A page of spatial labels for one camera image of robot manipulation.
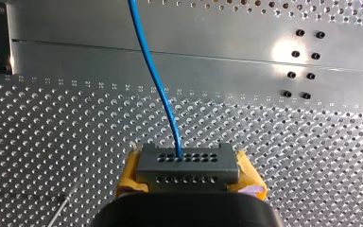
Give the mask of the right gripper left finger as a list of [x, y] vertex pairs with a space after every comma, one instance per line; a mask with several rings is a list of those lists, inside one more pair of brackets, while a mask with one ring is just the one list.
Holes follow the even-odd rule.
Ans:
[[148, 192], [148, 185], [146, 183], [138, 183], [136, 181], [136, 168], [140, 158], [140, 151], [137, 149], [132, 150], [127, 157], [123, 172], [120, 176], [116, 186], [115, 196], [117, 198], [128, 193]]

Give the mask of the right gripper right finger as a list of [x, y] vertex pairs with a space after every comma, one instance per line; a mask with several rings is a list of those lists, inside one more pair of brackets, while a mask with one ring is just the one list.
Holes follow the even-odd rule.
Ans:
[[236, 159], [239, 168], [238, 181], [229, 184], [227, 190], [250, 195], [264, 201], [268, 195], [268, 187], [259, 172], [243, 150], [236, 153]]

